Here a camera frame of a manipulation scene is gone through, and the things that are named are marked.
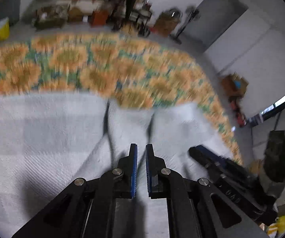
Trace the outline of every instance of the orange flower pattern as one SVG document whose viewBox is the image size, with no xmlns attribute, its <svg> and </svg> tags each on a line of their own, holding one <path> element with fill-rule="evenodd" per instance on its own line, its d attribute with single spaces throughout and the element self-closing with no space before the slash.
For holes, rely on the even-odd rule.
<svg viewBox="0 0 285 238">
<path fill-rule="evenodd" d="M 214 89 L 185 52 L 119 33 L 40 36 L 0 47 L 0 95 L 78 90 L 126 108 L 196 102 L 242 163 Z"/>
</svg>

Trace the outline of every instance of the clutter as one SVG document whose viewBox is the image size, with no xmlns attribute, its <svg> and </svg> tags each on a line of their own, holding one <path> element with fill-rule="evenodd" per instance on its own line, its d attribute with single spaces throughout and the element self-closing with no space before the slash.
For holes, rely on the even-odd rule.
<svg viewBox="0 0 285 238">
<path fill-rule="evenodd" d="M 175 27 L 180 23 L 179 17 L 172 17 L 172 14 L 161 13 L 157 19 L 153 29 L 161 36 L 167 37 Z"/>
<path fill-rule="evenodd" d="M 9 37 L 9 18 L 0 21 L 0 42 Z"/>
<path fill-rule="evenodd" d="M 239 77 L 237 73 L 229 74 L 221 80 L 221 85 L 228 96 L 232 110 L 235 112 L 237 122 L 240 127 L 247 123 L 245 115 L 239 106 L 240 99 L 244 97 L 248 86 L 248 81 L 243 77 Z"/>
<path fill-rule="evenodd" d="M 0 20 L 9 18 L 9 25 L 12 26 L 19 21 L 21 0 L 0 0 Z"/>
<path fill-rule="evenodd" d="M 38 30 L 61 28 L 68 19 L 68 5 L 53 5 L 37 10 L 34 26 Z"/>
</svg>

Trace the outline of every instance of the gray floor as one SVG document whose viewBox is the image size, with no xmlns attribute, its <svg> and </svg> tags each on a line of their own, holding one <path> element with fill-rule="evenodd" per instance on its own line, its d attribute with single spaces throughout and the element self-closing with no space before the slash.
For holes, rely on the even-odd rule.
<svg viewBox="0 0 285 238">
<path fill-rule="evenodd" d="M 80 33 L 80 32 L 89 32 L 89 31 L 90 32 L 100 32 L 100 31 L 110 32 L 111 30 L 109 27 L 91 28 L 89 24 L 82 22 L 82 23 L 66 24 L 61 29 L 54 28 L 54 29 L 48 29 L 48 30 L 36 32 L 35 28 L 31 27 L 30 25 L 19 22 L 10 28 L 9 38 L 5 42 L 1 43 L 0 45 L 5 44 L 5 43 L 12 43 L 15 41 L 26 41 L 34 35 L 46 35 L 46 34 L 53 34 L 57 32 Z M 213 88 L 218 94 L 221 100 L 221 103 L 223 107 L 225 108 L 226 113 L 229 116 L 231 125 L 236 127 L 235 137 L 240 147 L 240 152 L 243 157 L 244 165 L 245 166 L 249 165 L 254 160 L 253 153 L 252 153 L 251 127 L 250 126 L 245 126 L 244 128 L 238 127 L 238 124 L 234 117 L 234 113 L 232 112 L 229 106 L 229 103 L 227 101 L 227 97 L 225 96 L 223 89 L 220 86 L 220 82 L 216 74 L 216 71 L 213 65 L 211 64 L 211 62 L 203 54 L 202 45 L 199 42 L 187 36 L 184 36 L 183 34 L 180 36 L 180 39 L 182 41 L 181 45 L 176 44 L 169 38 L 163 38 L 155 34 L 151 34 L 149 36 L 149 39 L 156 41 L 160 44 L 166 45 L 168 47 L 174 47 L 174 48 L 186 51 L 187 53 L 189 53 L 196 59 L 196 61 L 203 68 L 204 72 L 210 79 Z"/>
</svg>

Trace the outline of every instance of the doorway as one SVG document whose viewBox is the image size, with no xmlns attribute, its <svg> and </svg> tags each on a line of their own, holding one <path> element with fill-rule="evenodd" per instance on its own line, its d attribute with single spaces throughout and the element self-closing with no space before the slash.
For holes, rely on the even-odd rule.
<svg viewBox="0 0 285 238">
<path fill-rule="evenodd" d="M 247 10 L 239 0 L 203 0 L 197 8 L 201 17 L 184 34 L 202 43 L 205 50 Z"/>
</svg>

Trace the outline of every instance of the white blanket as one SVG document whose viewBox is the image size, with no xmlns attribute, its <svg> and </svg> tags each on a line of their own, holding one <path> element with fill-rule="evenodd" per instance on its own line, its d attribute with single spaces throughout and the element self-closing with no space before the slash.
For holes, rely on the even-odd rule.
<svg viewBox="0 0 285 238">
<path fill-rule="evenodd" d="M 125 110 L 88 93 L 0 97 L 1 238 L 75 178 L 98 178 L 117 166 L 131 143 L 138 145 L 136 198 L 117 203 L 115 237 L 168 237 L 166 201 L 148 198 L 146 144 L 168 168 L 195 180 L 207 173 L 188 157 L 189 147 L 232 155 L 195 103 Z"/>
</svg>

